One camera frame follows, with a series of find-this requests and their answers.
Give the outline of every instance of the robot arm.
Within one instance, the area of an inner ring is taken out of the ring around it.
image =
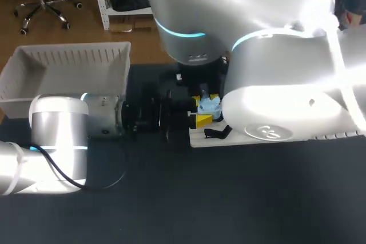
[[[353,74],[365,71],[366,27],[329,31],[335,0],[150,3],[166,51],[178,62],[198,66],[231,51],[222,113],[236,132],[269,142],[358,134],[364,117],[349,107],[366,110],[362,77]],[[333,49],[338,41],[344,62]]]
[[[46,150],[72,180],[86,181],[88,106],[69,97],[37,100],[31,141]],[[62,194],[79,190],[71,185],[35,148],[0,142],[0,194]]]

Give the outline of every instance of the white bin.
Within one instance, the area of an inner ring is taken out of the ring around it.
[[[27,118],[40,94],[124,95],[130,42],[20,46],[0,75],[0,107]]]

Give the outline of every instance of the yellow block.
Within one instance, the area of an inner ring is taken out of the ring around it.
[[[210,94],[210,99],[213,100],[215,97],[219,97],[219,94]]]
[[[198,114],[196,115],[196,128],[204,127],[212,123],[212,115]]]

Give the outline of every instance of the silver cylinder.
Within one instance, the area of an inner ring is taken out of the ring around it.
[[[39,98],[70,97],[87,104],[87,136],[89,138],[118,138],[122,135],[122,104],[125,97],[103,94],[42,94]]]

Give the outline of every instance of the black mat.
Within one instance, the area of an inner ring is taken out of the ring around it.
[[[129,97],[167,66],[132,66]],[[5,120],[4,141],[26,141]],[[164,144],[92,142],[89,184],[129,172],[104,193],[0,197],[0,243],[366,243],[366,140],[191,149],[185,133]]]

